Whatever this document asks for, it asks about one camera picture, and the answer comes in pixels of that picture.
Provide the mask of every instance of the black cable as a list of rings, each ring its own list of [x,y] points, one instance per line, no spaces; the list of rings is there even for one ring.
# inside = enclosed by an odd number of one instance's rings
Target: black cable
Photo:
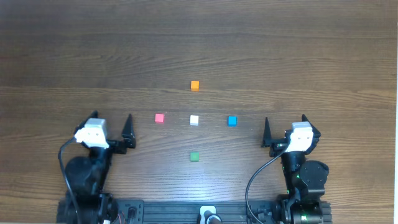
[[[273,163],[275,160],[277,160],[285,151],[286,149],[284,149],[280,154],[278,154],[277,156],[275,156],[274,158],[272,158],[270,161],[268,161],[266,164],[262,165],[262,167],[260,167],[260,169],[258,169],[253,176],[251,176],[248,186],[246,187],[246,193],[244,194],[244,198],[246,200],[246,207],[248,208],[251,216],[254,217],[254,219],[256,219],[256,221],[260,224],[263,224],[263,222],[261,222],[253,213],[253,211],[251,210],[250,206],[249,206],[249,188],[251,185],[251,182],[253,182],[254,178],[256,178],[256,176],[258,175],[258,173],[260,173],[264,168],[266,168],[269,164]]]
[[[69,180],[68,180],[68,177],[67,177],[67,173],[65,172],[65,167],[63,166],[63,162],[62,162],[62,153],[64,152],[65,148],[70,143],[72,143],[73,141],[75,141],[75,138],[69,139],[63,146],[61,146],[60,152],[58,153],[58,160],[60,161],[60,167],[61,167],[62,175],[63,175],[63,178],[65,179],[65,183],[67,184],[68,191],[69,191],[69,194],[70,194],[70,198],[72,200],[73,206],[75,206],[76,216],[77,216],[77,223],[81,224],[81,218],[80,218],[81,213],[80,213],[79,205],[77,204],[76,197],[75,197],[75,195],[72,192],[72,188],[70,187]]]

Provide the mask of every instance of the blue cube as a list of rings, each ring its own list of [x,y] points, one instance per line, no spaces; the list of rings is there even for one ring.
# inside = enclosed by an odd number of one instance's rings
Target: blue cube
[[[229,116],[228,117],[228,126],[229,127],[236,127],[236,123],[237,123],[237,118],[236,116]]]

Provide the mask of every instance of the pink cube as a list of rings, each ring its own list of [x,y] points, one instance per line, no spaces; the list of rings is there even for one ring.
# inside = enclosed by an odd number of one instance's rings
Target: pink cube
[[[164,114],[155,114],[155,123],[164,124]]]

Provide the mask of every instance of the wood grain surface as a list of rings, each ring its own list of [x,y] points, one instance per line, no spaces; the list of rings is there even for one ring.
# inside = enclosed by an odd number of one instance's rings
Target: wood grain surface
[[[106,183],[116,197],[243,201],[269,160],[265,117],[282,137],[305,113],[333,221],[392,223],[396,24],[389,0],[0,0],[0,222],[55,221],[58,149],[98,110],[112,138],[134,117],[137,148]],[[276,162],[249,197],[284,192]]]

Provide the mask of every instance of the cube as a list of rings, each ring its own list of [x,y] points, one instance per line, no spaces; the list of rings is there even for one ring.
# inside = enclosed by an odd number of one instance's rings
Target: cube
[[[164,114],[155,114],[155,123],[164,124]]]
[[[191,123],[191,125],[198,126],[199,125],[199,116],[191,115],[190,123]]]
[[[236,116],[228,117],[228,126],[229,127],[236,127],[237,123],[238,123],[238,119]]]
[[[191,162],[199,161],[199,152],[191,152]]]
[[[191,91],[199,91],[199,81],[191,81]]]

